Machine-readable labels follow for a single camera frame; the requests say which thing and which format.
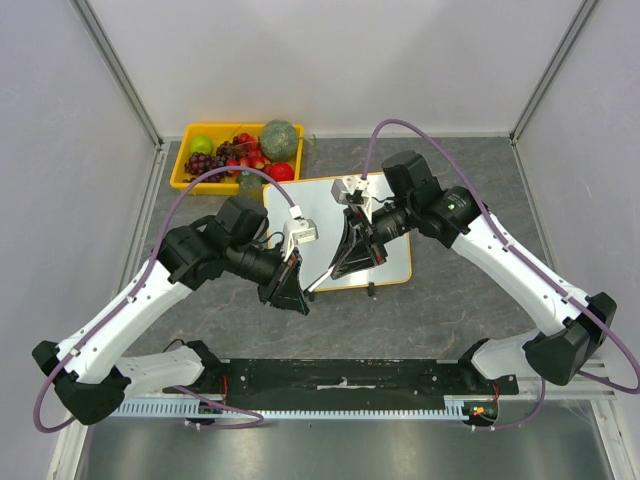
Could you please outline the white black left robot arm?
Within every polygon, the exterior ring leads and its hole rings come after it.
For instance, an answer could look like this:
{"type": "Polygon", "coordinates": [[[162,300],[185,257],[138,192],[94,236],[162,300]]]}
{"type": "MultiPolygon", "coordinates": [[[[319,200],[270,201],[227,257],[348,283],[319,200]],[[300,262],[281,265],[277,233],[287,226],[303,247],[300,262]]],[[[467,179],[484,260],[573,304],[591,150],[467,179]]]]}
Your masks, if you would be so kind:
{"type": "Polygon", "coordinates": [[[316,240],[317,227],[294,205],[281,241],[267,248],[259,242],[267,224],[259,202],[227,199],[217,214],[169,230],[130,284],[78,332],[33,349],[73,419],[96,424],[125,400],[164,388],[215,389],[221,363],[201,341],[145,357],[124,353],[162,314],[225,272],[254,283],[262,304],[308,314],[298,246],[316,240]]]}

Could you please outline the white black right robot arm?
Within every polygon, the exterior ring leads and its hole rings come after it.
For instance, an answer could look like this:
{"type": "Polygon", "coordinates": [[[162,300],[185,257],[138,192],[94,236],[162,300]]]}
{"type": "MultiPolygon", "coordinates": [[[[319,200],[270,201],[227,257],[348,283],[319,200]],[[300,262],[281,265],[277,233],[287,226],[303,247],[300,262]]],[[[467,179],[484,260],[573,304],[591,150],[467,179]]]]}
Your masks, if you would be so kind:
{"type": "Polygon", "coordinates": [[[524,249],[492,215],[483,215],[470,191],[441,188],[424,157],[412,150],[388,158],[383,173],[392,196],[379,209],[371,205],[367,181],[356,175],[336,179],[331,193],[344,205],[344,228],[330,263],[341,278],[384,264],[386,246],[412,230],[479,267],[531,317],[534,330],[473,346],[458,381],[477,394],[494,379],[536,374],[558,386],[568,384],[605,334],[593,323],[612,322],[617,305],[606,293],[588,295],[562,280],[524,249]]]}

